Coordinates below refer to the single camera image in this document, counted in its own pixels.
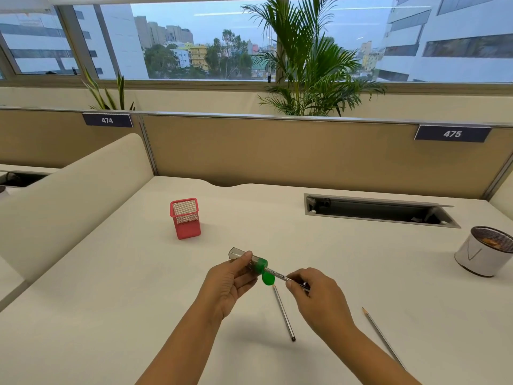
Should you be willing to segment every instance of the sky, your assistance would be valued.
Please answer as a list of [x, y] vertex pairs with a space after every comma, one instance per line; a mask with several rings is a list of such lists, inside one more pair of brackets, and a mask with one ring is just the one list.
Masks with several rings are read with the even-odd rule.
[[[132, 4], [134, 16], [146, 16], [161, 26], [179, 25], [189, 28], [196, 44], [211, 44], [214, 38], [221, 39], [224, 29], [251, 40], [259, 46], [271, 44], [258, 22], [251, 15], [242, 14], [242, 5], [261, 4], [265, 0], [243, 1], [199, 1]], [[335, 17], [327, 26], [327, 35], [350, 50], [360, 48], [363, 42], [372, 41], [372, 47], [381, 47], [388, 15], [394, 0], [337, 0], [332, 12]]]

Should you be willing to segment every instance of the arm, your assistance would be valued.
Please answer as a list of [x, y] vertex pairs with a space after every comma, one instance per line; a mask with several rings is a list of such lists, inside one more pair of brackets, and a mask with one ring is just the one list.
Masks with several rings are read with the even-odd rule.
[[136, 385], [193, 385], [201, 377], [221, 321], [256, 284], [251, 252], [209, 270], [189, 310]]
[[287, 281], [298, 309], [312, 330], [328, 345], [363, 385], [420, 385], [401, 365], [358, 330], [337, 283], [317, 269], [288, 275], [308, 282], [310, 293]]

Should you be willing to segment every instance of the left hand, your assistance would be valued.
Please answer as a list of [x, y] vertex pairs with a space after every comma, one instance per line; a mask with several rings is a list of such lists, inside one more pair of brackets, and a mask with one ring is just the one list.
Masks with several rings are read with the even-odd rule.
[[247, 267], [252, 256], [247, 251], [240, 258], [220, 263], [208, 271], [196, 303], [212, 310], [214, 321], [221, 323], [237, 299], [257, 283], [257, 274]]

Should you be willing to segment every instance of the white cylindrical bin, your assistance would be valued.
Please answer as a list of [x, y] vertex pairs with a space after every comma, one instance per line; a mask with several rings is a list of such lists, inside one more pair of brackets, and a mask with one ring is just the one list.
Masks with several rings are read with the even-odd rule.
[[498, 229], [477, 226], [454, 259], [469, 272], [481, 277], [493, 277], [513, 256], [513, 237]]

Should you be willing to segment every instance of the forearm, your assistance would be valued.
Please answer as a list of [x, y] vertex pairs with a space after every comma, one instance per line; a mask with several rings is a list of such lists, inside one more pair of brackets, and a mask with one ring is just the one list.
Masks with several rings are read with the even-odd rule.
[[357, 328], [349, 335], [335, 332], [328, 346], [363, 385], [420, 385]]
[[194, 385], [201, 377], [221, 321], [195, 302], [136, 385]]

